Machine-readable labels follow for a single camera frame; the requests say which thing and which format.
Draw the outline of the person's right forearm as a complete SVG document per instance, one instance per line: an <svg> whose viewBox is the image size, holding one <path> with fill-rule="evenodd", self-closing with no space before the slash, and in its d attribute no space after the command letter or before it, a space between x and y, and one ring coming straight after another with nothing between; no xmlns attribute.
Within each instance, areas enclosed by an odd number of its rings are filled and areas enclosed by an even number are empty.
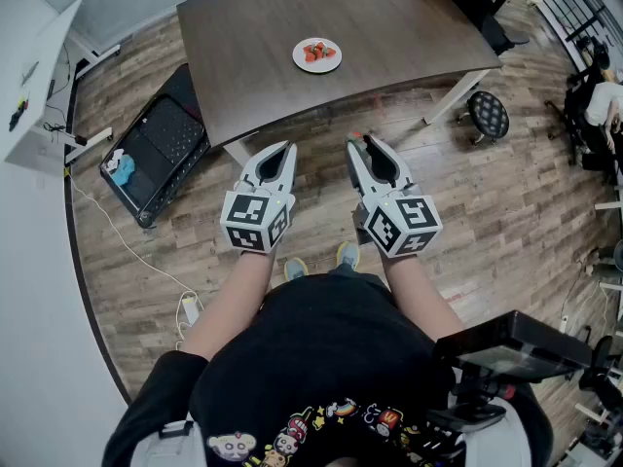
<svg viewBox="0 0 623 467"><path fill-rule="evenodd" d="M399 310L432 340L464 329L416 256L383 258L383 268Z"/></svg>

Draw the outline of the blue cloth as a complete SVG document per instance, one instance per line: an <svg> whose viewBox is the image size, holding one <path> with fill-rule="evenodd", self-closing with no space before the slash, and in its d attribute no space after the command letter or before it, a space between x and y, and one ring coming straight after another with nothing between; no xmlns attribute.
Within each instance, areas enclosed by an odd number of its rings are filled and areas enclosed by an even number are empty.
<svg viewBox="0 0 623 467"><path fill-rule="evenodd" d="M116 171L112 174L112 179L118 187L124 186L132 173L135 171L135 163L129 154L123 154L119 160Z"/></svg>

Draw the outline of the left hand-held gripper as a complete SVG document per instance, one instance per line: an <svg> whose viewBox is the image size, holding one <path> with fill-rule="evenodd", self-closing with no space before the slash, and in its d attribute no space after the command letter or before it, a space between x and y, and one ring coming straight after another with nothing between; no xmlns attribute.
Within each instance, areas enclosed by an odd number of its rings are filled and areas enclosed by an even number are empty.
<svg viewBox="0 0 623 467"><path fill-rule="evenodd" d="M237 249L269 254L291 226L297 146L277 142L254 155L228 191L220 225Z"/></svg>

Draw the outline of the white desk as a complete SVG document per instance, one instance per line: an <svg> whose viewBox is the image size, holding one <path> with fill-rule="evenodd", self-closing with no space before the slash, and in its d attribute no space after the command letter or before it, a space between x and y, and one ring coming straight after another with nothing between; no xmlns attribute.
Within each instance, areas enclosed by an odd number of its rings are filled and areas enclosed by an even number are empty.
<svg viewBox="0 0 623 467"><path fill-rule="evenodd" d="M49 87L55 73L58 57L65 45L70 27L82 2L83 0L76 0L66 10L54 18L51 23L43 28L37 35L37 38L33 42L34 45L30 46L29 50L33 52L34 55L29 56L30 59L28 59L29 61L27 61L25 65L30 68L27 69L28 71L32 71L32 73L29 73L30 76L28 76L26 80L19 80L16 87L11 87L13 90L11 90L9 94L9 100L13 100L15 95L19 96L20 101L23 100L18 108L21 109L23 113L20 116L21 121L17 121L12 129L8 127L6 129L0 129L0 156L2 156L3 160L6 162L11 156L17 154L18 144L25 140L25 136L29 132L41 134L46 139L49 135L54 134L58 136L58 139L64 137L63 143L73 147L69 155L64 156L65 163L73 162L87 150L104 140L113 140L113 130L111 127L107 127L90 139L85 139L79 135L68 134L66 131L48 131L38 126L47 108ZM70 39L75 42L78 48L82 48L89 65L83 68L77 74L77 77L71 72L71 67L69 68L69 94L71 93L70 86L73 84L72 78L82 78L108 57L118 55L121 49L120 45L116 45L102 54L95 54L88 50L84 44L81 44L79 38L72 36Z"/></svg>

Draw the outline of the white table leg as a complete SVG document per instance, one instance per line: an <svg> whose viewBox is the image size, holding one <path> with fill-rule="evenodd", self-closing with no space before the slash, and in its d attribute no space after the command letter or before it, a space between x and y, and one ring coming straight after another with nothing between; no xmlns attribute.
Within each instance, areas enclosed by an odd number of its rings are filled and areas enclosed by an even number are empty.
<svg viewBox="0 0 623 467"><path fill-rule="evenodd" d="M476 86L488 73L490 69L469 71L426 113L423 117L424 122L430 126L434 124L451 107L459 102L465 94Z"/></svg>
<svg viewBox="0 0 623 467"><path fill-rule="evenodd" d="M258 130L245 134L244 136L234 141L231 141L223 146L223 149L234 159L234 161L239 166L244 167L253 157L253 154L247 149L245 141L248 138L256 135L257 133Z"/></svg>

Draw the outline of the open black case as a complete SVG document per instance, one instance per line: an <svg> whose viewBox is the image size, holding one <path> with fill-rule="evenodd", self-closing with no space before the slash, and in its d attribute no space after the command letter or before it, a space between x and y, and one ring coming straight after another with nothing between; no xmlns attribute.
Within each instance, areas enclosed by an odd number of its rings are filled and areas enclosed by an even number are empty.
<svg viewBox="0 0 623 467"><path fill-rule="evenodd" d="M132 156L135 171L118 187L105 164L113 151ZM210 149L189 65L180 65L112 147L99 172L138 226L149 229Z"/></svg>

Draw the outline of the black chest-mounted screen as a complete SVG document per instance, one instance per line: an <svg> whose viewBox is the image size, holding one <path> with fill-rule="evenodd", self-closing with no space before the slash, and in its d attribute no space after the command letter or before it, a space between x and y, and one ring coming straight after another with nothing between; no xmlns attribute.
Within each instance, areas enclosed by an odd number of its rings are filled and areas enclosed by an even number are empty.
<svg viewBox="0 0 623 467"><path fill-rule="evenodd" d="M518 310L438 340L433 354L525 382L582 371L592 359L587 343Z"/></svg>

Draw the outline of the grey yellow left shoe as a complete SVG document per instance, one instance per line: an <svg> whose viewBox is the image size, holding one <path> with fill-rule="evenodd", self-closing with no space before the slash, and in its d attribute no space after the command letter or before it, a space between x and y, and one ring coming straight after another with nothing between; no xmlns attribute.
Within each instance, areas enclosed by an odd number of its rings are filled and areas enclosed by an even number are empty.
<svg viewBox="0 0 623 467"><path fill-rule="evenodd" d="M288 259L284 264L284 276L287 281L307 276L308 274L309 270L306 263L298 257Z"/></svg>

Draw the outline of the white power adapter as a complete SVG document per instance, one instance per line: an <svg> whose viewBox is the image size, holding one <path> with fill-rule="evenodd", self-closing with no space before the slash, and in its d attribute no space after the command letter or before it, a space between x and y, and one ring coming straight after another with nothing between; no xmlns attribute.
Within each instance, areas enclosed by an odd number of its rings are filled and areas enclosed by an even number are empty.
<svg viewBox="0 0 623 467"><path fill-rule="evenodd" d="M187 323L193 326L201 314L201 303L196 296L192 296L183 298L181 305L184 309Z"/></svg>

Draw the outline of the grey yellow shoe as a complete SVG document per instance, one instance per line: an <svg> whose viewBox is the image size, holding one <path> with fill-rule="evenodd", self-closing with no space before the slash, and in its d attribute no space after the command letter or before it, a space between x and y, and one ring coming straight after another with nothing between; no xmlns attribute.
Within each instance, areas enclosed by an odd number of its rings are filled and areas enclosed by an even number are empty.
<svg viewBox="0 0 623 467"><path fill-rule="evenodd" d="M358 244L350 241L343 242L338 248L336 260L338 268L344 267L357 271L360 261Z"/></svg>
<svg viewBox="0 0 623 467"><path fill-rule="evenodd" d="M306 263L298 257L288 259L284 264L284 276L287 281L307 276L308 274L309 270Z"/></svg>

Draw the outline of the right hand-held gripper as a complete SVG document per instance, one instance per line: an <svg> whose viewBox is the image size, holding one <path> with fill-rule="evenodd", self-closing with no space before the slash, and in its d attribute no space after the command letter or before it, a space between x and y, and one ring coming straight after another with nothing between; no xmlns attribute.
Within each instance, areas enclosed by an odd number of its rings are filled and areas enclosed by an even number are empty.
<svg viewBox="0 0 623 467"><path fill-rule="evenodd" d="M392 190L383 196L370 194L353 212L360 245L374 243L386 258L402 258L421 253L442 231L442 222L431 196L424 195L409 167L377 136L347 141L347 166L352 186L361 198L365 187L361 174L372 176Z"/></svg>

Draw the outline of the grey yellow right shoe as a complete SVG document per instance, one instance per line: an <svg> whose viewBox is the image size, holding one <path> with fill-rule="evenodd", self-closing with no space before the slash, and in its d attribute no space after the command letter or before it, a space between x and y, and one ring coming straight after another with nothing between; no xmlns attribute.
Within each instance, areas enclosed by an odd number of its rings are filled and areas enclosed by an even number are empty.
<svg viewBox="0 0 623 467"><path fill-rule="evenodd" d="M360 261L358 244L350 241L343 242L338 248L336 260L338 268L344 267L357 271Z"/></svg>

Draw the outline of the white round plate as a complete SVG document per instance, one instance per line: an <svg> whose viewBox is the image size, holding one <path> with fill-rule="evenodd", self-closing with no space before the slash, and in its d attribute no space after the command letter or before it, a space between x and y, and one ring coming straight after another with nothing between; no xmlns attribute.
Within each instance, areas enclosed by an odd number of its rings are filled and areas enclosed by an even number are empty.
<svg viewBox="0 0 623 467"><path fill-rule="evenodd" d="M318 42L323 42L325 44L324 58L316 59L314 62L306 62L306 53L303 50L303 47L306 45L314 45L315 54L316 51L319 51L315 48L315 44ZM326 57L326 49L332 48L336 51L336 54L333 57ZM292 59L294 63L303 71L313 74L325 74L329 73L339 67L342 62L342 51L340 47L333 41L325 39L325 38L308 38L304 39L300 43L298 43L292 51Z"/></svg>

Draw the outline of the black yellow marker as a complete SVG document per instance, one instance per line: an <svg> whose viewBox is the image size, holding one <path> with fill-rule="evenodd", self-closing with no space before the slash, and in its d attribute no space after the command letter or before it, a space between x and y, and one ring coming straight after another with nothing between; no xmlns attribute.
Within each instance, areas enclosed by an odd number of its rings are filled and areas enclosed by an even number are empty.
<svg viewBox="0 0 623 467"><path fill-rule="evenodd" d="M21 97L19 99L18 107L16 111L12 114L10 121L9 121L9 131L13 131L16 128L20 118L22 117L23 113L28 108L28 103L29 103L28 98Z"/></svg>

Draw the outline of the black round stool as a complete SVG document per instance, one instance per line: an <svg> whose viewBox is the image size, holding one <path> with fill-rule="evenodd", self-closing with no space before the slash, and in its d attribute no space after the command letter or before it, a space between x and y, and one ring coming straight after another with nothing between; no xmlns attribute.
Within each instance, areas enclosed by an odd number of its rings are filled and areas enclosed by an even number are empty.
<svg viewBox="0 0 623 467"><path fill-rule="evenodd" d="M470 139L473 147L477 147L483 140L495 144L509 130L509 117L505 107L495 95L484 90L478 90L469 96L463 111L457 116L456 123L460 125L466 118L471 120L478 131Z"/></svg>

